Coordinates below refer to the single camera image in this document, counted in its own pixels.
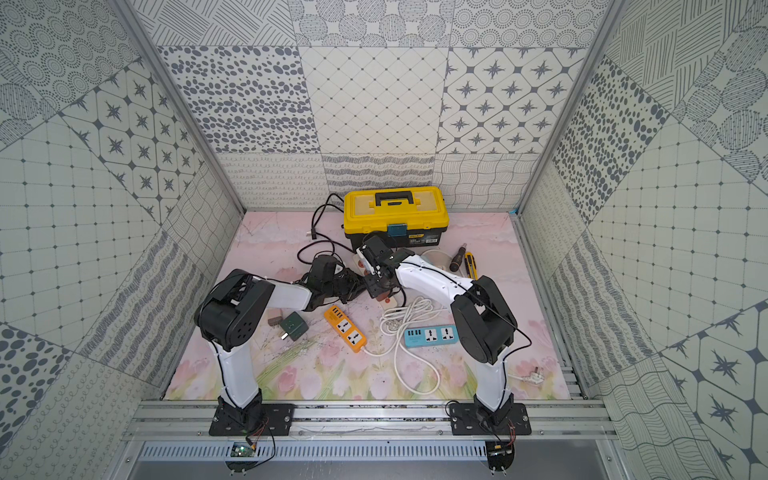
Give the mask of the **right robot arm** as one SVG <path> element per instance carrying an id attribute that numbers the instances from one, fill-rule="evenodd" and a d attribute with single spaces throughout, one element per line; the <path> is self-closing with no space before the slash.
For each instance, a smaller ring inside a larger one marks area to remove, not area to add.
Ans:
<path id="1" fill-rule="evenodd" d="M 455 275 L 411 250 L 393 250 L 379 237 L 365 241 L 357 254 L 370 290 L 398 287 L 418 294 L 382 317 L 382 331 L 395 336 L 393 351 L 404 346 L 406 329 L 450 312 L 460 344 L 477 363 L 475 403 L 489 414 L 513 403 L 505 360 L 514 351 L 518 322 L 492 279 Z"/>

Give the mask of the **aluminium mounting rail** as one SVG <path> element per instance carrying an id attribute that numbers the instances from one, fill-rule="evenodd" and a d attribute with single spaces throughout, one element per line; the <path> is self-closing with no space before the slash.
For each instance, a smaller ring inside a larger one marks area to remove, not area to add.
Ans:
<path id="1" fill-rule="evenodd" d="M 443 401 L 361 403 L 297 401 L 291 440 L 426 439 L 448 437 Z M 616 440 L 599 400 L 526 401 L 532 433 L 523 440 Z M 143 401 L 129 421 L 125 440 L 203 440 L 214 418 L 214 401 Z"/>

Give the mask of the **pink beige plug adapter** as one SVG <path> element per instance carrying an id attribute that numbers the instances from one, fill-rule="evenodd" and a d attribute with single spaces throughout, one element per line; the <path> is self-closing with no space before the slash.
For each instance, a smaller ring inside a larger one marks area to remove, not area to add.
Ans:
<path id="1" fill-rule="evenodd" d="M 280 309 L 272 309 L 267 312 L 267 323 L 270 327 L 279 326 L 283 321 L 283 312 Z"/>

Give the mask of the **teal round-end power strip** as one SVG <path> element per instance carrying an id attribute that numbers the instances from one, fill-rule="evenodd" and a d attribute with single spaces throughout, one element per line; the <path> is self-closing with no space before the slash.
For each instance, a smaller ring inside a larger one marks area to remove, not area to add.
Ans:
<path id="1" fill-rule="evenodd" d="M 428 249 L 422 252 L 420 256 L 425 261 L 444 271 L 450 270 L 450 265 L 453 261 L 452 255 L 439 249 Z"/>

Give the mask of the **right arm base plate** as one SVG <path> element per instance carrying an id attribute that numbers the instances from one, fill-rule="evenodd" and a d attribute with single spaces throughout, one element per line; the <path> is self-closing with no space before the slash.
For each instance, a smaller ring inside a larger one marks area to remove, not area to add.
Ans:
<path id="1" fill-rule="evenodd" d="M 509 399 L 500 410 L 491 413 L 479 402 L 450 400 L 444 405 L 454 436 L 531 435 L 532 427 L 526 406 Z"/>

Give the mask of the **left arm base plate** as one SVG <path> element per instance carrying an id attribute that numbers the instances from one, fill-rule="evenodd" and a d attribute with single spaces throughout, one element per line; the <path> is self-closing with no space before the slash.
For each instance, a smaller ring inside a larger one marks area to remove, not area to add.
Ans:
<path id="1" fill-rule="evenodd" d="M 288 436 L 295 409 L 296 405 L 291 403 L 264 403 L 261 395 L 244 408 L 230 405 L 219 397 L 208 434 L 214 437 L 252 436 L 261 431 L 275 437 Z"/>

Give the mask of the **orange USB power strip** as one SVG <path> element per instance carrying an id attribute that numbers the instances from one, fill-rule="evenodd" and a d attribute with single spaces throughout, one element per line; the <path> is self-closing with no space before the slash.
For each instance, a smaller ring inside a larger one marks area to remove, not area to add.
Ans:
<path id="1" fill-rule="evenodd" d="M 353 352 L 359 352 L 367 344 L 366 336 L 338 306 L 327 309 L 324 318 Z"/>

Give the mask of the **teal USB power strip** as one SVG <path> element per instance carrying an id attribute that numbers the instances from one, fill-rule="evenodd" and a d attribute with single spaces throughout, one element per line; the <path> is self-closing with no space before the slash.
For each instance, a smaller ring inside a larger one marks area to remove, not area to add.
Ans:
<path id="1" fill-rule="evenodd" d="M 403 340 L 408 349 L 451 345 L 459 341 L 454 325 L 408 328 Z"/>

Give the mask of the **yellow black toolbox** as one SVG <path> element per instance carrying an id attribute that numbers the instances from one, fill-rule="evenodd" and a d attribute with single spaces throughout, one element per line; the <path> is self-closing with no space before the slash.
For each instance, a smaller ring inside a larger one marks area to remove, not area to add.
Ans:
<path id="1" fill-rule="evenodd" d="M 353 191 L 344 197 L 344 234 L 354 250 L 373 237 L 390 247 L 436 246 L 450 225 L 434 186 Z"/>

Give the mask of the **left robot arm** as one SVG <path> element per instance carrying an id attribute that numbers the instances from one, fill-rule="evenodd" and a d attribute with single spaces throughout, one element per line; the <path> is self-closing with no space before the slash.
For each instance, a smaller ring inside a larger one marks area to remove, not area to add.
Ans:
<path id="1" fill-rule="evenodd" d="M 224 408 L 245 414 L 261 403 L 247 344 L 266 310 L 312 312 L 336 301 L 347 303 L 365 290 L 363 276 L 331 255 L 315 258 L 310 270 L 293 282 L 232 270 L 212 288 L 194 316 L 219 365 Z"/>

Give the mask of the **white plug on mat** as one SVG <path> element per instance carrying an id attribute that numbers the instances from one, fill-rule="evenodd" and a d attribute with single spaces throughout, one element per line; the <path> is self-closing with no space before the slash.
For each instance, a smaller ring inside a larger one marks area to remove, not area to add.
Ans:
<path id="1" fill-rule="evenodd" d="M 509 379 L 522 382 L 522 383 L 531 384 L 531 385 L 541 385 L 545 381 L 545 377 L 541 373 L 538 367 L 535 367 L 531 372 L 529 372 L 525 376 L 508 373 L 507 377 Z"/>

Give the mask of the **yellow utility knife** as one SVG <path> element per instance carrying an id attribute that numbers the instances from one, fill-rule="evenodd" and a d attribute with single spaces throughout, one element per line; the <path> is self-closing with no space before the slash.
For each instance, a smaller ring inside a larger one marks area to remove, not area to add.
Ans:
<path id="1" fill-rule="evenodd" d="M 465 263 L 465 269 L 467 272 L 467 276 L 471 278 L 472 280 L 478 280 L 479 279 L 479 273 L 477 268 L 477 263 L 475 260 L 474 255 L 471 252 L 466 252 L 464 255 L 464 263 Z"/>

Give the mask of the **dark green dragon cube adapter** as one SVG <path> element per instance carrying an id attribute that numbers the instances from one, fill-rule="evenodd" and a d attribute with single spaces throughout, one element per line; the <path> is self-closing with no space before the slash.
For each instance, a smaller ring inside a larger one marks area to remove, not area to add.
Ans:
<path id="1" fill-rule="evenodd" d="M 296 341 L 301 338 L 309 329 L 306 321 L 297 312 L 292 312 L 288 316 L 284 317 L 280 321 L 279 326 L 283 330 L 281 338 L 283 340 L 290 338 L 292 341 Z"/>

